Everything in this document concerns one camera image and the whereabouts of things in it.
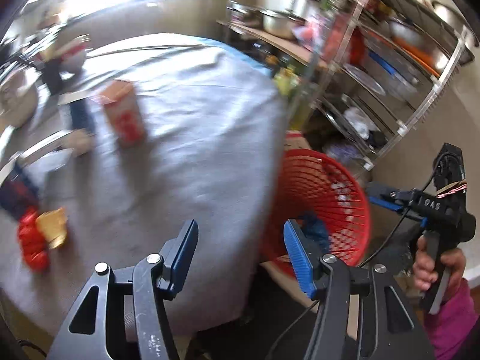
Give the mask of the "person's right hand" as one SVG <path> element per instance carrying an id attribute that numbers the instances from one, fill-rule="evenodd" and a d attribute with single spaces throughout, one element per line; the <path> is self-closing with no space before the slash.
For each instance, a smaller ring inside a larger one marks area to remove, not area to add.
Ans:
<path id="1" fill-rule="evenodd" d="M 421 236 L 417 241 L 415 261 L 412 266 L 415 286 L 422 292 L 428 290 L 438 280 L 439 274 L 434 268 L 434 260 L 427 253 L 427 239 Z M 443 296 L 445 302 L 454 297 L 463 284 L 468 282 L 463 277 L 466 258 L 459 248 L 448 250 L 441 256 L 441 262 L 451 270 L 451 277 Z"/>

